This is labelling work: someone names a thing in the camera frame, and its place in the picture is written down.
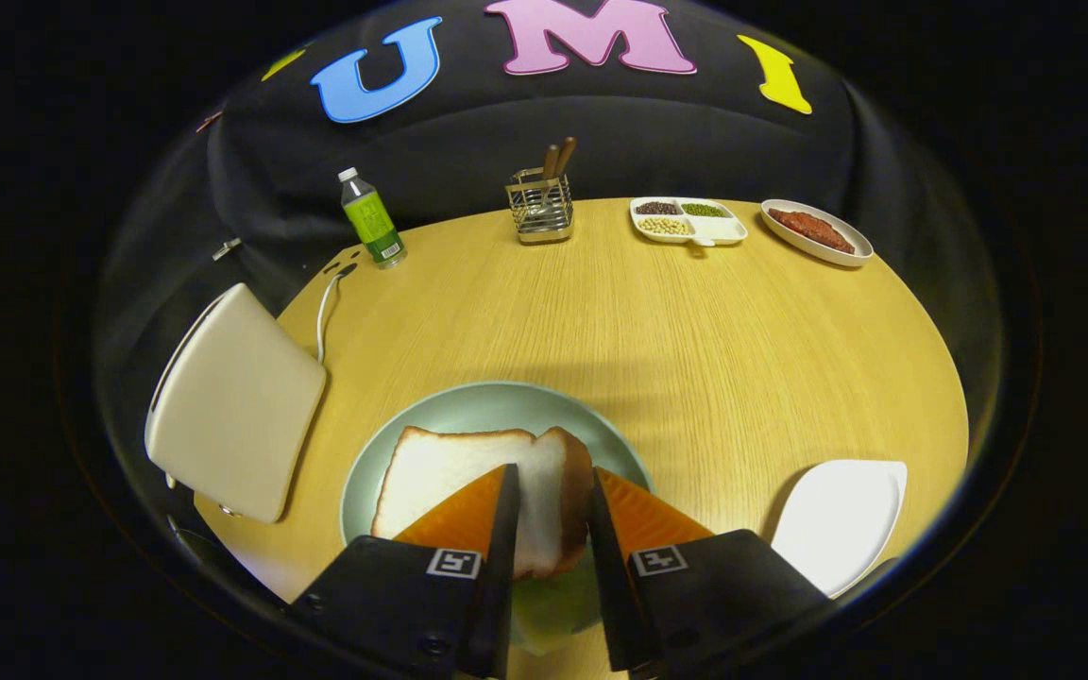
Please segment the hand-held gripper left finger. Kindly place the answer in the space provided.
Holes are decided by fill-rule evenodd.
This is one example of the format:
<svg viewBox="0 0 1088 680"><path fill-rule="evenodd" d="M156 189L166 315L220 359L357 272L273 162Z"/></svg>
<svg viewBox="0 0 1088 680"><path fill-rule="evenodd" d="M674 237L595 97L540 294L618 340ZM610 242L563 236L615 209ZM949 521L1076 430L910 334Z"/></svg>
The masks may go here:
<svg viewBox="0 0 1088 680"><path fill-rule="evenodd" d="M517 465L480 479L478 548L359 536L290 605L364 679L502 679L508 672L519 519Z"/></svg>

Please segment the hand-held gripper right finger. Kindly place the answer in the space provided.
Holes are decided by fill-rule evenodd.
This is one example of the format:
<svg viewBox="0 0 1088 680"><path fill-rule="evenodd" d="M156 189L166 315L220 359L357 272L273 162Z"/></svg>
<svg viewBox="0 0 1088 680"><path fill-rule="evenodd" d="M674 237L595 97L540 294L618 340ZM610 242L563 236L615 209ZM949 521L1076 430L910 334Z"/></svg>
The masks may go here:
<svg viewBox="0 0 1088 680"><path fill-rule="evenodd" d="M714 534L621 475L592 477L588 537L614 671L738 673L829 610L753 531Z"/></svg>

